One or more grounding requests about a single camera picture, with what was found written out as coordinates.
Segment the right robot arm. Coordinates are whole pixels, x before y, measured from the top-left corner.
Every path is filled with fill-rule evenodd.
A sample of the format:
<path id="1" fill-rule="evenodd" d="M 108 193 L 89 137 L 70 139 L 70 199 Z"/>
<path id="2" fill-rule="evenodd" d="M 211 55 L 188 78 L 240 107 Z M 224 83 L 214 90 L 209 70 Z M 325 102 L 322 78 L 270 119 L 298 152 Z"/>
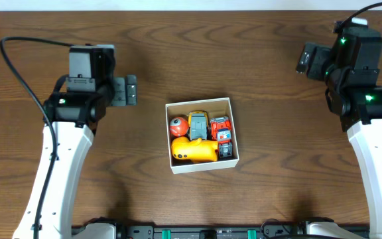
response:
<path id="1" fill-rule="evenodd" d="M 382 238 L 382 86 L 377 84 L 381 33 L 340 24 L 333 46 L 304 45 L 296 71 L 326 84 L 328 109 L 340 118 L 361 171 L 369 209 L 369 236 Z"/>

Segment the yellow grey toy dump truck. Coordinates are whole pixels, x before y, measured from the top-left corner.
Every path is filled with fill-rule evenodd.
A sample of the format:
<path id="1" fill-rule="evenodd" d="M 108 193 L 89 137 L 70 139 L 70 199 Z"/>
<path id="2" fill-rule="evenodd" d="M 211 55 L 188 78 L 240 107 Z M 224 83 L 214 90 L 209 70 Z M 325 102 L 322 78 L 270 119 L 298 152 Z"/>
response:
<path id="1" fill-rule="evenodd" d="M 208 139 L 208 114 L 204 111 L 193 111 L 188 114 L 190 140 Z"/>

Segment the red toy fire truck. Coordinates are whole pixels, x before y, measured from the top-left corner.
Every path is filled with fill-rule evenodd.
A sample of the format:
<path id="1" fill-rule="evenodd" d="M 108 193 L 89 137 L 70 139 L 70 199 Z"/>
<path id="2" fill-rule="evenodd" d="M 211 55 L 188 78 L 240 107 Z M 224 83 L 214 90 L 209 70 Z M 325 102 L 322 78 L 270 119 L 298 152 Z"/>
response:
<path id="1" fill-rule="evenodd" d="M 231 139 L 231 122 L 227 116 L 212 118 L 210 120 L 212 139 L 218 142 L 218 154 L 220 158 L 233 155 Z"/>

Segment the orange red toy ball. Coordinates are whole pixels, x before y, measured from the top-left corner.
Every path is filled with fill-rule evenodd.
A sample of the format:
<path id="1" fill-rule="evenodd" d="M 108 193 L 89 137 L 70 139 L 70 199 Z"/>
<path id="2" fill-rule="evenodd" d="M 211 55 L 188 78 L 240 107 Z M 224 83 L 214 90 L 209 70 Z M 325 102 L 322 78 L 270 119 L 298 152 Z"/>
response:
<path id="1" fill-rule="evenodd" d="M 189 124 L 183 117 L 175 117 L 169 123 L 169 132 L 175 137 L 182 137 L 188 133 Z"/>

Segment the orange rubber toy animal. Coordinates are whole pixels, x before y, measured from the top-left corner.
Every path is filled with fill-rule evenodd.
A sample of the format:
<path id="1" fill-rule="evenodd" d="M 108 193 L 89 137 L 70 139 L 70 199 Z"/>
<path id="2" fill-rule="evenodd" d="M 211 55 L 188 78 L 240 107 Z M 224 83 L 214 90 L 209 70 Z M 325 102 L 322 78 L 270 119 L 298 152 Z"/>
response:
<path id="1" fill-rule="evenodd" d="M 218 142 L 202 138 L 189 140 L 187 137 L 177 137 L 170 145 L 171 154 L 178 160 L 193 162 L 216 162 L 218 160 Z"/>

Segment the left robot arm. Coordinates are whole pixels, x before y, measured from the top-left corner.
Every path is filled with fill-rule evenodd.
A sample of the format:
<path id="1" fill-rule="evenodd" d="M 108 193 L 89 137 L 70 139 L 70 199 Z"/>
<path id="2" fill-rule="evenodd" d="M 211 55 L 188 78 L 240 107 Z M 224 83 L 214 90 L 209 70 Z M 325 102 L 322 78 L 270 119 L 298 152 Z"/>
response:
<path id="1" fill-rule="evenodd" d="M 115 77 L 115 47 L 71 46 L 69 73 L 61 76 L 43 109 L 40 163 L 27 209 L 14 238 L 126 238 L 125 227 L 97 218 L 75 230 L 72 213 L 84 159 L 108 107 L 137 103 L 137 78 Z"/>

